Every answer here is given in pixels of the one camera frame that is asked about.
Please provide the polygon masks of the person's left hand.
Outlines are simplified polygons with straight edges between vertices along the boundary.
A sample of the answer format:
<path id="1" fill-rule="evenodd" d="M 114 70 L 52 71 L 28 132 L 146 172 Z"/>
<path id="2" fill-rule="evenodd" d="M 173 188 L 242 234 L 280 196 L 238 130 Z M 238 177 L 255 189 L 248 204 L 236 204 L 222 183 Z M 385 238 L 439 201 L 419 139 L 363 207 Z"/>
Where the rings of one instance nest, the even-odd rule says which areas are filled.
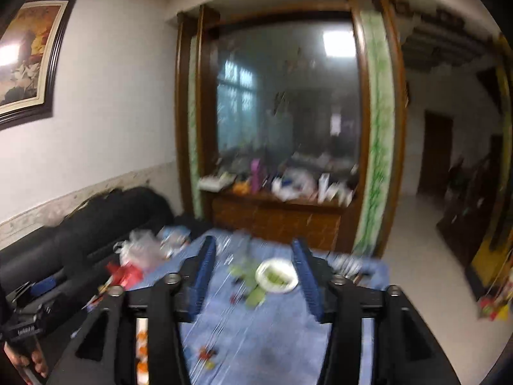
<path id="1" fill-rule="evenodd" d="M 5 342 L 4 351 L 25 384 L 46 384 L 48 365 L 35 336 L 14 343 Z"/>

